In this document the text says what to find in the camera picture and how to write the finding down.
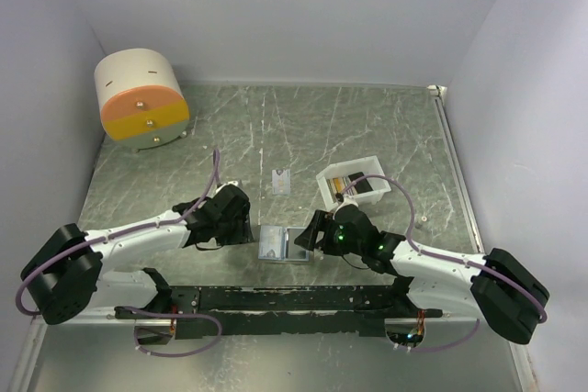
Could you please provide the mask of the white card tray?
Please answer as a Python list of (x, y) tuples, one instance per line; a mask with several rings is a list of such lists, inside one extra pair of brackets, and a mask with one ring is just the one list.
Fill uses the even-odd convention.
[(328, 165), (316, 175), (327, 211), (339, 205), (337, 194), (351, 196), (359, 205), (376, 204), (391, 191), (377, 156)]

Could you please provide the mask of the blue silver card holder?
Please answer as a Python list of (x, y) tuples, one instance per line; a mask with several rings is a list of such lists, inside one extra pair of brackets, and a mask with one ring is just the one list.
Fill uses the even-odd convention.
[(294, 240), (304, 231), (302, 227), (283, 227), (285, 230), (283, 259), (281, 261), (259, 260), (267, 263), (306, 264), (313, 258), (309, 252), (294, 243)]

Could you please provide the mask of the white grey credit card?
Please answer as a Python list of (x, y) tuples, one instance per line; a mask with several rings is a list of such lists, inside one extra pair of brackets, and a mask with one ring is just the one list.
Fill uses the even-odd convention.
[(290, 169), (274, 169), (271, 177), (272, 192), (275, 196), (285, 196), (290, 194)]

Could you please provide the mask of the black gold VIP card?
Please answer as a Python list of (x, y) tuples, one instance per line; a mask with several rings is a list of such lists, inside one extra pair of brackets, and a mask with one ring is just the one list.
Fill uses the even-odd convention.
[(370, 184), (368, 179), (363, 179), (364, 173), (357, 172), (354, 174), (349, 174), (348, 179), (351, 183), (355, 183), (351, 186), (350, 192), (354, 195), (370, 193), (373, 191), (373, 187)]

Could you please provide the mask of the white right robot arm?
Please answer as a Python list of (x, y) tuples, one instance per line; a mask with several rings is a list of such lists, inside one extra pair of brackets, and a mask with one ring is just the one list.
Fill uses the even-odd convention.
[(416, 309), (456, 313), (521, 345), (546, 320), (548, 290), (503, 249), (464, 254), (410, 244), (404, 235), (379, 230), (353, 205), (316, 211), (294, 242), (310, 252), (354, 254), (370, 270), (393, 275), (402, 286), (390, 293), (390, 305), (400, 316)]

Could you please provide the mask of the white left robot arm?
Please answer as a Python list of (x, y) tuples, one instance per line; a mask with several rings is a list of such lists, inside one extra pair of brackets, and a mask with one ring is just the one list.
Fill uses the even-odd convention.
[(143, 221), (107, 230), (58, 228), (20, 274), (20, 292), (29, 292), (37, 314), (49, 325), (83, 311), (139, 308), (159, 318), (173, 310), (171, 286), (154, 268), (125, 273), (120, 267), (157, 252), (216, 241), (219, 246), (249, 243), (250, 200), (237, 185), (221, 185), (213, 196), (181, 203)]

